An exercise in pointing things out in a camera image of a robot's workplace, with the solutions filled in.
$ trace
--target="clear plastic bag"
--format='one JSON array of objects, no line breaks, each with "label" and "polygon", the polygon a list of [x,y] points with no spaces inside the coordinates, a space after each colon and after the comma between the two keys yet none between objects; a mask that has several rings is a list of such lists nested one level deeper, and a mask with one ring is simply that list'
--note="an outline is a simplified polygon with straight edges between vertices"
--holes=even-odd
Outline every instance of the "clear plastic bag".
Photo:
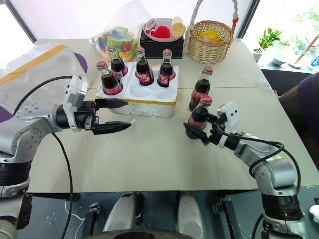
[{"label": "clear plastic bag", "polygon": [[[5,70],[0,70],[0,108],[12,114],[22,97],[35,86],[53,77],[72,75],[82,76],[90,88],[90,82],[71,48],[59,44],[34,45],[27,54],[9,62]],[[44,85],[25,104],[39,101],[61,104],[68,84],[70,79]]]},{"label": "clear plastic bag", "polygon": [[119,56],[130,61],[138,46],[142,26],[151,18],[139,0],[121,7],[104,31],[89,39],[90,44],[103,57],[107,57],[106,48],[115,45]]}]

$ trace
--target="glass bottle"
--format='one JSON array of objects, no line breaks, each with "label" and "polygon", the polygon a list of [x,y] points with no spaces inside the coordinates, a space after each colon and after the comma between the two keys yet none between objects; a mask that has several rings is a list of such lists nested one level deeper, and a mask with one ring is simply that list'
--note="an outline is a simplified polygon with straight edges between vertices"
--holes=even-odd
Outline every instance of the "glass bottle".
[{"label": "glass bottle", "polygon": [[136,77],[141,86],[148,86],[154,82],[153,72],[145,57],[145,50],[142,47],[136,49]]},{"label": "glass bottle", "polygon": [[191,94],[191,99],[188,105],[190,111],[199,104],[200,98],[202,96],[208,95],[210,89],[210,78],[213,73],[213,68],[210,66],[205,66],[202,71],[201,77],[198,79],[194,90]]},{"label": "glass bottle", "polygon": [[[188,123],[191,123],[200,129],[206,128],[209,117],[209,111],[207,107],[211,105],[212,101],[213,100],[210,96],[203,96],[200,99],[198,106],[192,111],[190,117],[188,118]],[[191,131],[186,130],[186,135],[191,139],[196,139]]]},{"label": "glass bottle", "polygon": [[116,79],[121,83],[121,78],[128,72],[128,68],[123,60],[119,57],[115,45],[108,46],[108,53],[111,57],[111,70]]},{"label": "glass bottle", "polygon": [[96,67],[101,72],[101,81],[103,85],[103,92],[106,95],[113,96],[122,91],[123,87],[117,79],[110,72],[108,66],[104,61],[100,61],[96,64]]},{"label": "glass bottle", "polygon": [[158,85],[168,87],[169,81],[174,79],[175,72],[171,63],[171,50],[165,49],[163,51],[163,60],[159,69]]}]

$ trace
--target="potted plant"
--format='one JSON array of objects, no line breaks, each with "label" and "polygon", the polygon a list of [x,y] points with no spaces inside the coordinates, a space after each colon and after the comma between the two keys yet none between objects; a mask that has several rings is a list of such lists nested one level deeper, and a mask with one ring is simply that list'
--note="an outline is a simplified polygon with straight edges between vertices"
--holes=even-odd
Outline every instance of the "potted plant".
[{"label": "potted plant", "polygon": [[280,41],[279,35],[282,31],[273,30],[272,28],[268,28],[264,30],[264,34],[259,38],[259,48],[254,49],[253,56],[255,61],[257,62],[263,54],[263,50],[266,50],[270,46],[274,45],[274,41]]}]

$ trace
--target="white foam packaging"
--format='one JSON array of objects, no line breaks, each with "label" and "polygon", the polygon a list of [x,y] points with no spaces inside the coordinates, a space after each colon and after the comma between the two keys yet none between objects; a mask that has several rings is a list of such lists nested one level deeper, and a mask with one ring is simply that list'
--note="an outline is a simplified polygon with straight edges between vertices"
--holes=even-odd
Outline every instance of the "white foam packaging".
[{"label": "white foam packaging", "polygon": [[157,84],[160,66],[151,66],[154,74],[154,82],[149,86],[141,86],[135,76],[136,62],[126,63],[128,73],[122,77],[123,90],[114,96],[108,96],[103,92],[100,83],[96,96],[98,98],[118,98],[128,102],[128,105],[111,109],[112,112],[124,115],[171,117],[174,114],[179,68],[174,66],[176,76],[169,82],[169,87],[161,87]]}]

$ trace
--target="dark clothing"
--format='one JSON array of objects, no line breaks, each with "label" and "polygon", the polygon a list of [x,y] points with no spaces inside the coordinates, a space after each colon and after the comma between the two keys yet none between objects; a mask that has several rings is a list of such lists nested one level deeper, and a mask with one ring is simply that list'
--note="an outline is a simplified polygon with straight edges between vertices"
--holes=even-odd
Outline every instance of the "dark clothing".
[{"label": "dark clothing", "polygon": [[299,83],[298,94],[308,127],[319,145],[319,72]]},{"label": "dark clothing", "polygon": [[319,170],[319,72],[305,78],[279,101]]}]

